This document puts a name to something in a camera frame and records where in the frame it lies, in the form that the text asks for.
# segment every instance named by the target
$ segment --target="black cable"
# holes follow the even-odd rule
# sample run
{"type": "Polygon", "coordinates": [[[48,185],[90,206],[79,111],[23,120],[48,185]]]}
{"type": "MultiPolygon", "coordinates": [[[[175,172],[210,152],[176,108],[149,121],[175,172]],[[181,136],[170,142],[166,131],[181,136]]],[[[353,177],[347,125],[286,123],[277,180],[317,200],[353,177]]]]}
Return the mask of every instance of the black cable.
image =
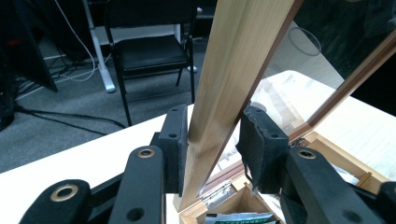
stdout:
{"type": "Polygon", "coordinates": [[[119,127],[121,127],[122,129],[126,128],[123,124],[112,120],[112,119],[104,119],[104,118],[97,118],[97,117],[93,117],[93,116],[88,116],[88,115],[80,115],[80,114],[67,114],[67,113],[57,113],[57,112],[49,112],[49,111],[41,111],[41,110],[33,110],[33,109],[26,109],[23,106],[17,105],[15,106],[15,111],[16,112],[21,112],[23,114],[27,114],[27,115],[31,115],[37,118],[41,118],[41,119],[46,119],[46,120],[50,120],[50,121],[54,121],[54,122],[58,122],[58,123],[62,123],[64,125],[73,127],[73,128],[77,128],[77,129],[81,129],[90,133],[97,133],[97,134],[101,134],[101,135],[106,135],[106,133],[100,133],[94,130],[90,130],[87,128],[83,128],[74,124],[70,124],[64,121],[60,121],[57,119],[50,119],[50,118],[46,118],[43,116],[40,116],[38,114],[42,114],[42,115],[52,115],[52,116],[59,116],[59,117],[65,117],[65,118],[75,118],[75,119],[91,119],[91,120],[99,120],[102,122],[107,122],[107,123],[111,123],[114,125],[117,125],[119,127]]]}
{"type": "Polygon", "coordinates": [[[22,80],[21,77],[19,77],[19,80],[15,80],[15,84],[16,84],[16,90],[20,91],[24,88],[26,88],[27,85],[29,85],[29,81],[28,80],[22,80]]]}
{"type": "Polygon", "coordinates": [[[56,61],[58,61],[58,60],[59,60],[59,58],[56,58],[56,59],[52,60],[52,62],[47,66],[48,69],[51,69],[52,66],[53,66],[53,65],[56,63],[56,61]]]}
{"type": "Polygon", "coordinates": [[[97,133],[97,134],[100,134],[100,135],[102,135],[102,136],[105,136],[105,135],[106,135],[106,133],[99,133],[99,132],[97,132],[97,131],[94,131],[94,130],[91,130],[91,129],[87,129],[87,128],[83,128],[83,127],[79,127],[79,126],[77,126],[77,125],[69,124],[69,123],[66,123],[66,122],[64,122],[64,121],[60,121],[60,120],[57,120],[57,119],[45,118],[45,117],[39,116],[39,115],[37,115],[37,114],[35,114],[35,113],[30,113],[30,112],[28,112],[28,111],[22,110],[22,111],[18,111],[18,112],[21,112],[21,113],[27,114],[27,115],[31,115],[31,116],[34,116],[34,117],[37,117],[37,118],[40,118],[40,119],[46,119],[46,120],[54,121],[54,122],[57,122],[57,123],[62,123],[62,124],[64,124],[64,125],[70,126],[70,127],[72,127],[72,128],[81,129],[81,130],[84,130],[84,131],[87,131],[87,132],[90,132],[90,133],[97,133]]]}
{"type": "Polygon", "coordinates": [[[35,113],[35,114],[53,115],[53,116],[60,116],[60,117],[65,117],[65,118],[99,120],[99,121],[102,121],[102,122],[106,122],[106,123],[111,123],[111,124],[117,125],[117,126],[119,126],[120,128],[122,128],[122,129],[126,128],[123,124],[121,124],[121,123],[119,123],[118,121],[113,120],[113,119],[98,118],[98,117],[89,116],[89,115],[68,114],[68,113],[58,113],[58,112],[49,112],[49,111],[41,111],[41,110],[26,109],[26,108],[23,108],[23,107],[20,106],[20,105],[19,105],[19,107],[20,107],[23,111],[32,112],[32,113],[35,113]]]}
{"type": "Polygon", "coordinates": [[[109,58],[108,61],[106,62],[107,67],[113,67],[114,66],[114,61],[113,58],[109,58]]]}
{"type": "Polygon", "coordinates": [[[53,72],[53,73],[51,73],[50,75],[52,76],[52,77],[60,77],[60,75],[63,75],[64,73],[67,73],[67,72],[69,72],[70,71],[70,69],[73,69],[72,70],[72,73],[73,72],[75,72],[76,70],[77,70],[77,67],[78,66],[80,66],[80,63],[79,62],[72,62],[71,64],[68,64],[67,66],[65,66],[63,69],[61,69],[61,70],[59,70],[59,71],[56,71],[56,72],[53,72]]]}
{"type": "Polygon", "coordinates": [[[64,64],[64,66],[65,66],[65,67],[69,66],[69,64],[67,64],[67,63],[64,61],[64,55],[61,53],[61,49],[59,49],[58,46],[56,46],[56,49],[58,50],[58,53],[59,53],[59,55],[61,56],[60,58],[61,58],[62,63],[64,64]]]}
{"type": "Polygon", "coordinates": [[[40,85],[38,85],[38,84],[36,84],[36,83],[34,83],[32,81],[26,80],[26,81],[24,81],[24,83],[22,83],[18,87],[17,91],[18,91],[18,95],[22,95],[22,94],[25,94],[27,92],[34,91],[34,90],[36,90],[38,88],[40,88],[40,85]]]}
{"type": "Polygon", "coordinates": [[[67,72],[67,74],[64,75],[64,77],[69,76],[70,74],[76,72],[77,70],[78,70],[78,69],[77,69],[77,66],[74,66],[73,69],[69,69],[69,71],[67,72]]]}

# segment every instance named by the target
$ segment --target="gray carpet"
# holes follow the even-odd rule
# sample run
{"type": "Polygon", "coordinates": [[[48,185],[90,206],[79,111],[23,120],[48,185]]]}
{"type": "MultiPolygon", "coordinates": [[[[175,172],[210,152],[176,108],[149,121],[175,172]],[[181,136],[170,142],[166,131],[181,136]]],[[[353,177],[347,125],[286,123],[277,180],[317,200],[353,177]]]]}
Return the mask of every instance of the gray carpet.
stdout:
{"type": "MultiPolygon", "coordinates": [[[[207,38],[194,40],[194,64],[198,68],[195,74],[195,89],[199,83],[201,68],[205,57],[207,38]]],[[[108,67],[115,82],[113,66],[108,67]]],[[[78,70],[73,75],[89,70],[78,70]]],[[[165,114],[174,106],[191,103],[190,76],[185,69],[178,87],[175,86],[177,74],[134,79],[128,82],[129,93],[135,96],[156,94],[160,92],[182,91],[182,93],[148,98],[129,103],[133,124],[165,114]]],[[[17,100],[17,104],[28,109],[89,115],[114,119],[125,126],[125,118],[120,93],[107,93],[99,72],[96,71],[88,81],[62,81],[56,84],[58,92],[39,89],[17,100]]],[[[120,128],[111,123],[97,120],[61,118],[46,116],[67,123],[78,125],[100,133],[114,133],[120,128]]],[[[101,137],[80,129],[36,118],[22,113],[15,113],[15,120],[0,132],[0,173],[14,169],[26,163],[48,157],[57,152],[75,147],[101,137]]]]}

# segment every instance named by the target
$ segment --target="chair leg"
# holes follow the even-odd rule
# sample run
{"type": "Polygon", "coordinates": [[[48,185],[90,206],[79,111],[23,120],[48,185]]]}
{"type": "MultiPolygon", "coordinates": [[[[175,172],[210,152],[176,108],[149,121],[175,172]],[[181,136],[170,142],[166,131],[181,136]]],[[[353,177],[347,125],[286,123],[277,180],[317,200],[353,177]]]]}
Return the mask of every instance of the chair leg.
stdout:
{"type": "Polygon", "coordinates": [[[121,94],[122,104],[124,106],[126,120],[128,121],[128,126],[131,127],[132,126],[132,121],[131,121],[131,116],[129,114],[128,104],[126,102],[125,83],[124,83],[122,77],[120,77],[119,75],[117,75],[117,78],[118,78],[119,85],[120,85],[120,94],[121,94]]]}
{"type": "Polygon", "coordinates": [[[195,81],[194,81],[194,69],[193,65],[190,67],[190,79],[191,79],[191,102],[195,103],[195,81]]]}
{"type": "Polygon", "coordinates": [[[180,83],[180,78],[181,78],[181,72],[182,71],[183,71],[183,68],[180,68],[180,70],[178,70],[178,77],[177,77],[176,86],[178,86],[178,84],[180,83]]]}

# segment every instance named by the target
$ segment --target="screw hole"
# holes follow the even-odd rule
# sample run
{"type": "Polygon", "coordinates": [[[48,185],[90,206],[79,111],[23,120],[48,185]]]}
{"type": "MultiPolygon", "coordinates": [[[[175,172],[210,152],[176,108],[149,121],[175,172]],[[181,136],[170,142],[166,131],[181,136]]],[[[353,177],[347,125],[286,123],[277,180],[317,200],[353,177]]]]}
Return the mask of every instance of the screw hole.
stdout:
{"type": "Polygon", "coordinates": [[[154,156],[154,154],[155,154],[155,151],[153,149],[145,148],[145,149],[140,150],[137,153],[137,156],[145,159],[145,158],[150,158],[150,157],[154,156]]]}
{"type": "Polygon", "coordinates": [[[306,159],[314,159],[317,157],[317,155],[315,155],[315,153],[307,151],[307,150],[301,150],[298,152],[298,154],[306,159]]]}
{"type": "Polygon", "coordinates": [[[128,212],[126,217],[128,218],[128,220],[135,222],[135,221],[140,220],[143,217],[143,215],[145,215],[145,211],[143,209],[134,208],[128,212]]]}
{"type": "Polygon", "coordinates": [[[58,197],[65,197],[65,196],[67,196],[67,195],[69,195],[69,194],[71,194],[72,193],[72,189],[70,189],[70,188],[67,188],[67,189],[61,189],[59,192],[58,192],[58,194],[57,194],[57,196],[58,197]]]}
{"type": "Polygon", "coordinates": [[[78,186],[74,184],[66,184],[60,186],[50,195],[53,202],[60,203],[73,198],[78,192],[78,186]]]}
{"type": "Polygon", "coordinates": [[[143,156],[149,156],[151,154],[151,151],[150,150],[143,150],[141,153],[142,153],[143,156]]]}
{"type": "Polygon", "coordinates": [[[351,222],[361,223],[361,216],[359,216],[357,213],[353,211],[349,211],[349,210],[343,211],[343,216],[351,222]]]}

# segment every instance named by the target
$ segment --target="wood grain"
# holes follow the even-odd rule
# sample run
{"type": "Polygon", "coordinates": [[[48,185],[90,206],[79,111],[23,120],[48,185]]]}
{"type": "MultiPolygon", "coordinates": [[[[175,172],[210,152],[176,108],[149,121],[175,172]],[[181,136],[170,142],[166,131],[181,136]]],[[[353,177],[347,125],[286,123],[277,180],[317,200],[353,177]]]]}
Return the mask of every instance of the wood grain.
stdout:
{"type": "Polygon", "coordinates": [[[205,221],[207,210],[206,205],[200,201],[180,214],[180,223],[203,223],[205,221]]]}
{"type": "Polygon", "coordinates": [[[227,199],[217,207],[208,211],[208,214],[232,214],[237,213],[238,205],[241,203],[243,198],[244,190],[239,190],[231,198],[227,199]]]}
{"type": "Polygon", "coordinates": [[[347,97],[315,128],[315,132],[395,181],[395,127],[394,116],[347,97]]]}
{"type": "Polygon", "coordinates": [[[241,202],[238,204],[238,213],[266,213],[271,212],[271,209],[264,202],[264,200],[251,191],[252,187],[246,186],[244,195],[242,196],[241,202]]]}
{"type": "Polygon", "coordinates": [[[197,201],[300,4],[218,1],[192,112],[184,193],[174,199],[177,211],[197,201]]]}
{"type": "Polygon", "coordinates": [[[389,181],[389,179],[379,172],[317,133],[309,134],[305,137],[305,140],[309,142],[308,147],[319,151],[329,162],[348,171],[358,179],[366,178],[367,174],[371,173],[371,175],[361,183],[360,187],[362,189],[377,194],[381,184],[389,181]]]}

